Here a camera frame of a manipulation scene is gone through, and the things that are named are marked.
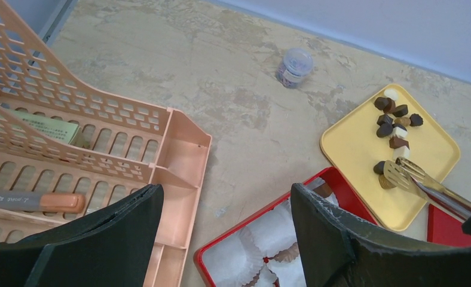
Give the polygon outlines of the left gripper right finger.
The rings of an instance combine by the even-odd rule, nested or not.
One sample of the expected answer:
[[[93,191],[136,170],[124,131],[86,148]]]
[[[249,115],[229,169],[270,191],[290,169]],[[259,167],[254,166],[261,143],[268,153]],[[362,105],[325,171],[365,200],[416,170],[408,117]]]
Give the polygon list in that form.
[[[471,286],[471,247],[383,229],[300,183],[290,204],[307,286]]]

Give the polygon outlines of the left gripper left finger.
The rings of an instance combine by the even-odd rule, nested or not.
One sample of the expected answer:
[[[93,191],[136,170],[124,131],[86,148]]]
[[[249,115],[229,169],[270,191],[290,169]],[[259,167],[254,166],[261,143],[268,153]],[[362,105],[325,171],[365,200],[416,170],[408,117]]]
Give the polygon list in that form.
[[[0,286],[142,286],[164,204],[161,185],[61,226],[0,243]]]

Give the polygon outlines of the brown square chocolate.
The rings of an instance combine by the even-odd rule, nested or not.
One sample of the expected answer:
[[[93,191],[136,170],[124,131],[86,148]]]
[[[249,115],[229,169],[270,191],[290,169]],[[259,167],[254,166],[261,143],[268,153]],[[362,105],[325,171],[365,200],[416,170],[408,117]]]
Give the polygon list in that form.
[[[330,197],[333,194],[332,188],[327,183],[313,188],[313,191],[324,199]]]

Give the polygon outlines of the metal serving tongs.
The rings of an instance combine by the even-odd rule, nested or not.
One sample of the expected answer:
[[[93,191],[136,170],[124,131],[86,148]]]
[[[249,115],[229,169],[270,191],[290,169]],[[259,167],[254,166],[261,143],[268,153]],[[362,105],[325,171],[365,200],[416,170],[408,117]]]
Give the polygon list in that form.
[[[471,201],[433,179],[412,161],[404,157],[398,157],[396,161],[387,160],[383,172],[393,185],[425,199],[458,221],[465,222],[471,217]]]

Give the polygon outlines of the red compartment chocolate box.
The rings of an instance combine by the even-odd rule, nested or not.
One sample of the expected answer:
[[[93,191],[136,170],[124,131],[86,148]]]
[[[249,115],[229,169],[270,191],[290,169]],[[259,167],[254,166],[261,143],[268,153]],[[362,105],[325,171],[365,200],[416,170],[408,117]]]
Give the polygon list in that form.
[[[206,286],[305,286],[286,193],[195,252]]]

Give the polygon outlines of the caramel ridged chocolate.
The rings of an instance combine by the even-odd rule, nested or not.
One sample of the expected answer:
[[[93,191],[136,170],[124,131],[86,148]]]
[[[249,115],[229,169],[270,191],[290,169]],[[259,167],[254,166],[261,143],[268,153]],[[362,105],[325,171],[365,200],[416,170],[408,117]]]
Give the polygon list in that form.
[[[379,175],[378,176],[378,182],[381,186],[381,188],[385,189],[385,190],[389,190],[389,189],[392,189],[392,188],[395,188],[396,186],[390,181],[388,180],[384,175]]]

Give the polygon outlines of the dark round chocolate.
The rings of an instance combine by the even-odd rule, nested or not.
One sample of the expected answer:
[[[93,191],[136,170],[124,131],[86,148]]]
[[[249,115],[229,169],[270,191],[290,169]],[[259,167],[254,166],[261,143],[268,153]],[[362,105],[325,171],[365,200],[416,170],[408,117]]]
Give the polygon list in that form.
[[[374,167],[373,167],[373,171],[374,173],[378,174],[378,175],[383,175],[384,174],[384,165],[385,165],[386,161],[379,161]]]

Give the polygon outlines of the white square chocolate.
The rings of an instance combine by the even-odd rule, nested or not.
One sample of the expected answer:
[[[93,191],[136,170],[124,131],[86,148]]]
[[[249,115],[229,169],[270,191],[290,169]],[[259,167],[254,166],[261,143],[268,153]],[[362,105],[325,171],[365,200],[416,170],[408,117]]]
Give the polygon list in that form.
[[[393,159],[394,160],[398,159],[399,157],[403,157],[403,158],[408,159],[409,156],[410,156],[410,149],[406,145],[398,147],[398,148],[394,149],[394,151],[393,151]]]

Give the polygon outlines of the dark fluted chocolate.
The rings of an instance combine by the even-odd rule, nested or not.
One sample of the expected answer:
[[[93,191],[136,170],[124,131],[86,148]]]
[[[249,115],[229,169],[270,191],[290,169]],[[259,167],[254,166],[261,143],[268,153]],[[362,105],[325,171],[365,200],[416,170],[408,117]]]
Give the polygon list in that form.
[[[409,116],[409,120],[410,120],[409,125],[412,127],[422,126],[424,123],[422,116],[420,116],[419,114],[411,114]]]

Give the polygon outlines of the white round chocolate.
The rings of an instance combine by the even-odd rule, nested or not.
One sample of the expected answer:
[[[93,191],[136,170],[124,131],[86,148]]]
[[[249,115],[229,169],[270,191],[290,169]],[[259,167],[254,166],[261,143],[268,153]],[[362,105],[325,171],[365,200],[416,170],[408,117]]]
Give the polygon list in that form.
[[[399,98],[399,93],[394,88],[386,88],[384,90],[384,96],[391,99],[391,100],[393,100],[393,101],[397,101],[398,98]]]

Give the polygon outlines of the red box lid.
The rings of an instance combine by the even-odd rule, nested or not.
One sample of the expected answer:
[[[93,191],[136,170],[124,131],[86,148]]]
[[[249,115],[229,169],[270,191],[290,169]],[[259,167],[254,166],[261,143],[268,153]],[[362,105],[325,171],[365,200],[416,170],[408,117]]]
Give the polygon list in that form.
[[[471,235],[464,234],[461,222],[433,205],[428,207],[427,241],[453,247],[471,246]]]

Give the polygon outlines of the orange grey utility knife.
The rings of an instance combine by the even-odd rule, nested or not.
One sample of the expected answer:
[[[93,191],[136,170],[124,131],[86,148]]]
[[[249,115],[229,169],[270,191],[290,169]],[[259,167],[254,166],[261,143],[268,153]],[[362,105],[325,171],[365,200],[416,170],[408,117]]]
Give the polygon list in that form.
[[[85,203],[83,194],[0,190],[0,209],[6,210],[80,213]]]

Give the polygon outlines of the pink plastic file rack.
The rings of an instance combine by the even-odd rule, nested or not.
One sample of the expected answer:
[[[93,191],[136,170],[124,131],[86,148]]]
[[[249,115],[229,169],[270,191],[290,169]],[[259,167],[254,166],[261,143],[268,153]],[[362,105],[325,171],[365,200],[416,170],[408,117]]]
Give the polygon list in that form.
[[[57,141],[11,110],[79,124],[89,148]],[[96,89],[76,78],[43,40],[0,1],[0,182],[5,190],[86,191],[105,207],[116,190],[164,188],[145,286],[179,286],[200,199],[211,135],[182,111]],[[14,146],[12,125],[24,133]]]

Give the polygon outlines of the green paper box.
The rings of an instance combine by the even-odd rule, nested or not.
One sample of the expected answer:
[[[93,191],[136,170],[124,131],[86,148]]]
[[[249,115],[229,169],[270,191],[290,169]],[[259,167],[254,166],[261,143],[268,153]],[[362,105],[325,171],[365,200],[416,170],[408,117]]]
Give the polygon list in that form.
[[[43,117],[18,110],[11,110],[11,112],[17,118],[20,118],[23,122],[27,123],[37,131],[47,135],[52,139],[81,148],[89,148],[89,144],[82,135],[82,130],[79,124]],[[0,120],[4,121],[5,118],[0,115]],[[25,138],[23,130],[20,128],[20,126],[12,125],[12,127],[15,129],[14,134],[16,136],[11,139],[11,144],[22,147]],[[0,126],[0,133],[4,133],[2,126]]]

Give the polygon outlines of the yellow plastic tray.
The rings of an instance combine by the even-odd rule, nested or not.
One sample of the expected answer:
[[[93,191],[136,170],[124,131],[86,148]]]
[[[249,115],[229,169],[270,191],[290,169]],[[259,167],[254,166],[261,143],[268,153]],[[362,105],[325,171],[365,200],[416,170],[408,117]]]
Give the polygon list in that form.
[[[408,106],[409,113],[423,118],[423,125],[408,128],[409,159],[432,178],[442,182],[458,163],[461,152],[456,141],[399,84],[387,88],[397,92],[397,104]],[[383,96],[376,92],[333,126],[320,139],[320,147],[329,161],[341,171],[377,221],[392,231],[406,230],[426,204],[419,196],[400,188],[381,188],[373,167],[391,160],[394,150],[388,138],[377,136],[377,118],[383,114],[374,102]]]

